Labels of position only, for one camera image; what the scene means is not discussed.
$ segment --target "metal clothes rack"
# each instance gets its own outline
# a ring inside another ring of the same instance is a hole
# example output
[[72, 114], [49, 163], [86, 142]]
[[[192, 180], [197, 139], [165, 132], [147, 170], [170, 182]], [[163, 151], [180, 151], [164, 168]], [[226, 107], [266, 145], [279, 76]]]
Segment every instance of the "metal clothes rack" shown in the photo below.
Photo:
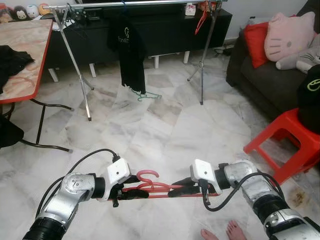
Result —
[[[201, 101], [200, 104], [203, 104], [203, 70], [204, 70], [204, 59], [207, 55], [207, 50], [209, 47], [209, 43], [211, 40], [212, 32], [215, 26], [216, 22], [216, 16], [217, 16], [217, 9], [221, 8], [222, 2], [226, 2], [227, 0], [215, 0], [214, 2], [217, 2], [215, 5], [215, 12], [213, 14], [213, 11], [211, 9], [211, 4], [209, 4], [210, 7], [210, 13], [211, 13], [211, 26], [209, 30], [209, 34], [207, 37], [207, 41], [205, 44], [204, 52], [202, 55], [202, 59], [199, 63], [199, 67], [196, 69], [196, 71], [188, 78], [188, 81], [196, 74], [196, 72], [201, 69]], [[65, 32], [64, 32], [64, 24], [67, 18], [68, 11], [70, 11], [72, 8], [101, 8], [101, 7], [117, 7], [117, 6], [144, 6], [144, 5], [161, 5], [161, 4], [186, 4], [186, 3], [200, 3], [202, 2], [201, 0], [154, 0], [154, 1], [119, 1], [119, 2], [105, 2], [105, 3], [87, 3], [87, 4], [74, 4], [74, 5], [56, 5], [56, 6], [43, 6], [44, 9], [50, 9], [51, 12], [53, 13], [53, 16], [55, 18], [55, 21], [59, 27], [59, 31], [61, 33], [62, 39], [64, 41], [64, 44], [66, 46], [66, 49], [68, 50], [68, 53], [71, 57], [72, 63], [74, 65], [74, 68], [78, 74], [81, 89], [82, 89], [82, 94], [84, 98], [84, 104], [85, 104], [85, 109], [86, 109], [86, 114], [88, 117], [88, 120], [91, 121], [92, 117], [90, 114], [90, 109], [89, 109], [89, 104], [88, 104], [88, 99], [87, 99], [87, 93], [85, 89], [85, 84], [90, 87], [91, 90], [94, 90], [95, 88], [84, 78], [82, 73], [79, 70], [78, 64], [75, 60], [74, 54], [71, 51], [70, 45], [68, 43], [68, 40], [66, 38]], [[63, 11], [63, 18], [60, 20], [58, 18], [57, 11]]]

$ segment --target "red pillow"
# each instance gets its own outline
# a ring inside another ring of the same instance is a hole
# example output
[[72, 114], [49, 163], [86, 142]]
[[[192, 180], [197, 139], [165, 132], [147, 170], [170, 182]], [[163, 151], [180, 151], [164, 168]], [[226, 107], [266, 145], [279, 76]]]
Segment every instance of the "red pillow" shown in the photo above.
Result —
[[255, 69], [269, 61], [265, 53], [268, 25], [268, 22], [263, 22], [247, 25], [244, 29], [244, 38]]

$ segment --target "bare foot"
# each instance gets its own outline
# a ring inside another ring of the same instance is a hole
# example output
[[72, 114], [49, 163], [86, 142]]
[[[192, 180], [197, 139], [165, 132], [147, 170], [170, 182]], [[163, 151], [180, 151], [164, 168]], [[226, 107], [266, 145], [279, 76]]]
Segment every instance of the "bare foot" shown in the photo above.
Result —
[[229, 221], [226, 234], [230, 240], [247, 240], [244, 232], [234, 220]]
[[219, 240], [216, 235], [206, 229], [201, 229], [201, 236], [204, 240]]

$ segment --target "dark gray sofa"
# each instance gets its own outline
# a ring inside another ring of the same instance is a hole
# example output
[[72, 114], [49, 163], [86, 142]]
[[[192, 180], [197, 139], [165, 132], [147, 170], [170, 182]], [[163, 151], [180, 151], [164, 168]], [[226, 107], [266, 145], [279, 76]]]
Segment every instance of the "dark gray sofa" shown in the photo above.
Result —
[[[308, 0], [297, 13], [315, 13], [314, 30], [320, 33], [320, 0]], [[271, 119], [296, 108], [297, 89], [306, 75], [297, 69], [278, 70], [275, 62], [254, 68], [244, 33], [239, 33], [228, 64], [226, 81], [248, 95]]]

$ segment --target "white cabinet leg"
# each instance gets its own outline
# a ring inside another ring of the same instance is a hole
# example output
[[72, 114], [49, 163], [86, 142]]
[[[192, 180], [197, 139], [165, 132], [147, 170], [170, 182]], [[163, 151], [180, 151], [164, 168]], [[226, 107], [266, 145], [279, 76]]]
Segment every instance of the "white cabinet leg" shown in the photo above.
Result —
[[50, 73], [53, 81], [54, 81], [55, 83], [59, 82], [59, 79], [58, 79], [58, 77], [57, 77], [57, 74], [56, 74], [55, 70], [54, 70], [53, 68], [48, 68], [48, 70], [49, 70], [49, 73]]
[[89, 67], [90, 67], [90, 71], [91, 71], [92, 77], [95, 78], [97, 76], [96, 75], [96, 70], [95, 70], [95, 64], [94, 63], [90, 63]]
[[185, 52], [184, 52], [184, 59], [183, 59], [183, 63], [184, 63], [184, 64], [187, 64], [187, 63], [188, 63], [189, 54], [190, 54], [190, 51], [185, 51]]
[[154, 56], [154, 68], [159, 68], [159, 56]]

